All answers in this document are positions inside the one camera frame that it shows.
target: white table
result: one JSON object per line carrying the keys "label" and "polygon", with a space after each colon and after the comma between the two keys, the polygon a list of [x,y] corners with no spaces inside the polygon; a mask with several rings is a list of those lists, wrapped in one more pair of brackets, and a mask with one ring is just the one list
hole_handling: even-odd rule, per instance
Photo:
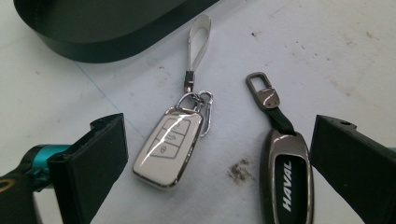
{"label": "white table", "polygon": [[[270,131],[245,84],[262,71],[281,110],[311,144],[317,114],[345,119],[396,146],[396,2],[219,1],[195,89],[215,96],[212,129],[175,190],[131,174],[165,109],[183,93],[191,21],[142,53],[115,63],[68,60],[0,8],[0,175],[31,147],[73,144],[103,116],[125,116],[130,159],[92,223],[261,223],[259,158]],[[230,167],[252,175],[235,183]],[[314,223],[362,223],[314,169]],[[62,223],[52,189],[35,194],[44,223]]]}

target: white key fob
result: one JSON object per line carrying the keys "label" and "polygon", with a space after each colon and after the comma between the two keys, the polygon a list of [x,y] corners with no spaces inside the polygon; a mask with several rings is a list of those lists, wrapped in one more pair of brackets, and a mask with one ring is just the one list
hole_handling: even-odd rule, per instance
{"label": "white key fob", "polygon": [[[179,103],[189,95],[199,97],[187,93]],[[162,189],[179,182],[204,126],[199,108],[185,109],[179,103],[165,112],[134,161],[134,174]]]}

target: car key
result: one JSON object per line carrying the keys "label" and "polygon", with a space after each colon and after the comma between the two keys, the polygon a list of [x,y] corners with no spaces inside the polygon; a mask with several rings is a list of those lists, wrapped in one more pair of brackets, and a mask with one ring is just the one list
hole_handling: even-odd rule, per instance
{"label": "car key", "polygon": [[[256,91],[253,78],[261,79],[266,89]],[[280,111],[279,97],[264,73],[247,76],[247,86],[273,126],[262,148],[260,165],[263,222],[309,224],[313,213],[313,180],[304,138]]]}
{"label": "car key", "polygon": [[[207,102],[203,95],[209,97]],[[194,109],[180,107],[187,97],[195,101]],[[212,102],[213,96],[208,91],[184,94],[174,107],[165,112],[141,149],[134,162],[134,174],[162,189],[175,186],[190,161],[195,144],[210,127]],[[206,125],[200,114],[203,106],[207,107]]]}

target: gray lanyard loop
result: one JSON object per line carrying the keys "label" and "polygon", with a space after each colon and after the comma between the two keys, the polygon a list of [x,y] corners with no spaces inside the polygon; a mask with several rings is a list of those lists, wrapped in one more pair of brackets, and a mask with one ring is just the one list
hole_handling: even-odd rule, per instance
{"label": "gray lanyard loop", "polygon": [[[198,16],[194,24],[190,29],[189,34],[189,64],[187,66],[186,77],[184,79],[184,92],[192,92],[195,80],[195,70],[198,67],[199,62],[204,57],[206,52],[207,46],[209,44],[209,36],[210,36],[210,28],[211,28],[211,20],[206,15]],[[194,39],[195,35],[198,33],[199,30],[205,29],[206,30],[206,39],[204,44],[201,46],[199,52],[195,56],[194,61],[192,62],[191,59],[191,46],[192,40]]]}

